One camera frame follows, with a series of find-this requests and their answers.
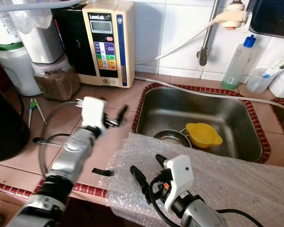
metal bowl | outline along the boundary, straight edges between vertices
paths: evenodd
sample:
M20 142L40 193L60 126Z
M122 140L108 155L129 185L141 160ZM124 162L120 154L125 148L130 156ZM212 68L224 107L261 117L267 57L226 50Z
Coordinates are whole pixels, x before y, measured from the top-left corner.
M192 148L189 139L177 130L165 129L157 132L153 137L170 143L181 144L187 148Z

yellow plastic funnel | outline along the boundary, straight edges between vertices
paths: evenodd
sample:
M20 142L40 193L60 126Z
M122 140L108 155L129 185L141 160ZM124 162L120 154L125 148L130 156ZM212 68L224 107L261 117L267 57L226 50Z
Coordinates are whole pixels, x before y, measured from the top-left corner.
M210 125L204 123L188 123L185 126L189 138L193 144L200 148L208 148L211 145L219 146L223 140L217 131Z

metal tongs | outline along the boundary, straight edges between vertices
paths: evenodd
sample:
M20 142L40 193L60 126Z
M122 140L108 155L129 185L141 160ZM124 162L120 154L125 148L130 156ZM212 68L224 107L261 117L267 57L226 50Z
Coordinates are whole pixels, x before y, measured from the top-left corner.
M37 100L36 100L35 98L34 98L34 100L31 98L31 99L30 99L30 103L29 103L28 128L30 128L30 120L31 120L31 118L32 118L32 110L33 110L35 107L38 108L38 111L39 111L39 113L40 113L40 115L41 115L41 117L42 117L42 119L43 119L43 121L44 121L44 124L46 124L46 120L45 120L45 118L44 118L44 116L43 116L43 113L42 113L42 110L41 110L41 108L40 108L40 106L39 106L39 103L37 102Z

metal pipe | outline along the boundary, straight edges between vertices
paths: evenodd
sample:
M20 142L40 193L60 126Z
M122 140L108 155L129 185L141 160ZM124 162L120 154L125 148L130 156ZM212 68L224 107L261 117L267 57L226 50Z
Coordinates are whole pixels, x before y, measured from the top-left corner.
M212 13L210 15L209 21L212 21L216 17L219 4L220 4L220 0L214 0L213 9L212 9ZM198 51L198 53L197 53L197 57L199 59L199 64L201 66L204 66L204 65L207 64L207 53L206 53L206 50L207 50L208 40L209 40L210 34L212 32L212 27L213 26L210 26L206 30L206 34L205 34L203 45L201 47L201 50Z

pink tile countertop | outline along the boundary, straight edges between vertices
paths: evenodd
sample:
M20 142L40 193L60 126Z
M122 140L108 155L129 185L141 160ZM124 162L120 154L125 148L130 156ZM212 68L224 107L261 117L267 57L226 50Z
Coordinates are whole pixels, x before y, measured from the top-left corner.
M203 79L188 79L182 77L173 77L158 74L140 73L136 72L136 76L146 77L161 80L164 82L174 84L184 84L191 86L222 88L221 82ZM97 98L105 98L107 103L106 113L109 117L116 118L117 113L124 104L128 104L128 110L125 116L128 120L127 124L121 128L112 128L106 131L106 135L96 141L91 157L86 161L82 174L79 177L78 185L71 193L72 197L83 200L88 200L100 204L104 204L105 190L99 190L100 176L93 174L93 168L105 169L108 162L116 153L122 143L122 140L127 138L128 133L131 131L131 125L135 116L139 99L144 88L151 84L147 81L135 80L131 88L118 88L118 87L99 87L92 85L81 85L79 92L75 98L83 98L84 96L93 96ZM274 95L267 90L261 95L253 95L246 90L245 84L240 84L235 92L240 93L246 97L256 97L271 100ZM15 91L13 89L5 92L7 99L20 110L20 103ZM42 96L36 97L45 117L58 106L61 102L48 100ZM23 97L25 104L24 119L28 121L28 107L30 97ZM274 115L272 108L268 104L252 102L258 119L261 123L262 129L265 132L267 140L271 146L271 156L266 162L267 165L284 166L284 132ZM48 127L48 134L55 133L71 133L81 124L81 109L70 105L63 109L53 119ZM0 162L0 200L11 201L14 204L22 205L25 202L25 197L29 196L29 192L33 192L36 186L42 179L39 166L38 166L38 145L32 142L32 138L40 136L43 121L37 110L33 111L31 122L31 136L28 144L24 147L23 151L9 160ZM49 146L46 153L46 164L50 166L57 158L60 152L59 147ZM2 193L4 190L13 190L14 198L12 196Z

